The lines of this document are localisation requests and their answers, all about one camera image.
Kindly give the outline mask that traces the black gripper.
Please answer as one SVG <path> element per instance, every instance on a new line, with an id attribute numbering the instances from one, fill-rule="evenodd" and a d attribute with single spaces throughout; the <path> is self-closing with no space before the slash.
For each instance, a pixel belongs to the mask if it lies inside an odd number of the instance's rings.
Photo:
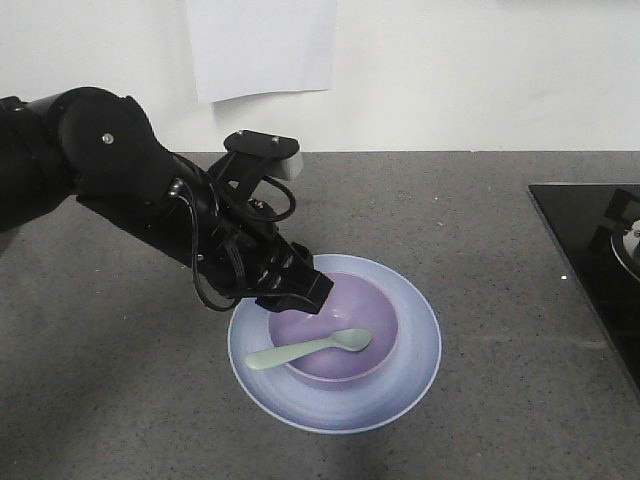
<path id="1" fill-rule="evenodd" d="M 266 174 L 268 161 L 227 154 L 204 171 L 177 159 L 187 171 L 174 177 L 169 197 L 188 211 L 198 297 L 208 300 L 213 290 L 228 300 L 257 297 L 273 313 L 318 314 L 334 282 L 306 247 L 280 235 L 276 223 L 293 214 L 296 200 L 285 180 Z"/>

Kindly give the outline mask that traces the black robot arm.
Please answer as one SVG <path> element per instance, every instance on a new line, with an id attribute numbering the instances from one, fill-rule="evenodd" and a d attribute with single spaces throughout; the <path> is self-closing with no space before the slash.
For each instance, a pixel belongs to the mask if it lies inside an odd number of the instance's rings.
<path id="1" fill-rule="evenodd" d="M 167 150 L 141 106 L 95 87 L 1 102 L 1 227 L 48 214 L 66 198 L 188 266 L 196 293 L 230 306 L 319 312 L 332 281 L 309 250 L 286 241 L 282 215 L 254 193 L 283 188 L 292 138 L 240 130 L 203 169 Z"/>

